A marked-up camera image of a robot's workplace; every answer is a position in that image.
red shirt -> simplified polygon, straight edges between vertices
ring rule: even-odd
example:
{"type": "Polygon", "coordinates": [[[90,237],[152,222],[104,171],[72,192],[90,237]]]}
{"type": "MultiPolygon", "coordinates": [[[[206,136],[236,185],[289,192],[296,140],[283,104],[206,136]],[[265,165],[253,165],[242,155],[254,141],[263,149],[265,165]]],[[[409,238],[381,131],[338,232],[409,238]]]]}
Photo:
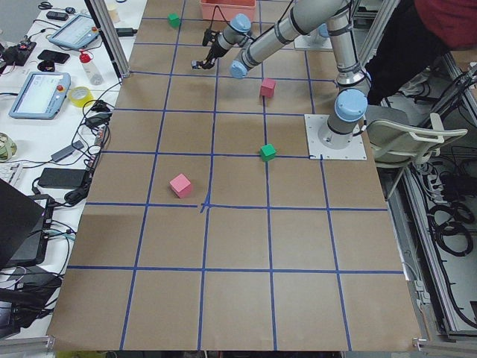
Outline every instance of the red shirt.
{"type": "Polygon", "coordinates": [[[424,25],[451,49],[477,45],[477,0],[414,0],[424,25]]]}

gray floor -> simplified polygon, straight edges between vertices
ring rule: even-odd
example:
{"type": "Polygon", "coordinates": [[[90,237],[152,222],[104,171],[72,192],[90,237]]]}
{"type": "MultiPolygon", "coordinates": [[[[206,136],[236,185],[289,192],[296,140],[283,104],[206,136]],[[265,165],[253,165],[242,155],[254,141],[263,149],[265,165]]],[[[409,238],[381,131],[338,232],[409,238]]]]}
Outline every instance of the gray floor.
{"type": "Polygon", "coordinates": [[[31,23],[40,13],[39,3],[33,0],[0,0],[0,29],[3,30],[0,39],[18,43],[28,34],[31,23]]]}

keyboard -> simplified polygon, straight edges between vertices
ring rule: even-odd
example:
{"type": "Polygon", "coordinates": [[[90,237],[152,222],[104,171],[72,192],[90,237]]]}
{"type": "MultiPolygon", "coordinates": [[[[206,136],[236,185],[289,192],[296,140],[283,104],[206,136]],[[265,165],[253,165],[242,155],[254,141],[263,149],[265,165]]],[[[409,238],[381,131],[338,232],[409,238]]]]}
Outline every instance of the keyboard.
{"type": "Polygon", "coordinates": [[[23,164],[21,163],[0,163],[0,179],[6,181],[11,186],[15,186],[15,183],[20,178],[23,164]]]}

black pants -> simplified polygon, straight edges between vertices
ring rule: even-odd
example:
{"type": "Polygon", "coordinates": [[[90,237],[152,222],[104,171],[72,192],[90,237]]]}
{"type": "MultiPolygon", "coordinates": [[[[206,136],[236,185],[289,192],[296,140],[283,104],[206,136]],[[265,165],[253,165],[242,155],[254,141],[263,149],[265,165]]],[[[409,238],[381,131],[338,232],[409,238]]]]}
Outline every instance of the black pants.
{"type": "Polygon", "coordinates": [[[414,0],[401,0],[386,26],[376,56],[365,66],[371,76],[369,104],[393,95],[434,60],[446,44],[424,26],[414,0]]]}

white mounting plate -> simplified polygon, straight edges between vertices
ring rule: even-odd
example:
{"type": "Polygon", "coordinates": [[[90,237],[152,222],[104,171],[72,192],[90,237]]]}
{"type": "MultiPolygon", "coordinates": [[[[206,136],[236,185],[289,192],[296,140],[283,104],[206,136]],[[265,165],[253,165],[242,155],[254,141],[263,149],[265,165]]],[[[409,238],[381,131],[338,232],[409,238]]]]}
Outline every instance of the white mounting plate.
{"type": "Polygon", "coordinates": [[[295,50],[315,50],[315,51],[333,51],[331,47],[331,40],[326,39],[324,43],[309,43],[305,36],[300,35],[294,40],[295,50]]]}
{"type": "Polygon", "coordinates": [[[344,149],[332,149],[325,146],[318,139],[318,129],[328,120],[326,114],[306,114],[306,138],[308,140],[308,152],[310,159],[338,159],[338,160],[366,160],[363,139],[354,136],[350,144],[344,149]]]}

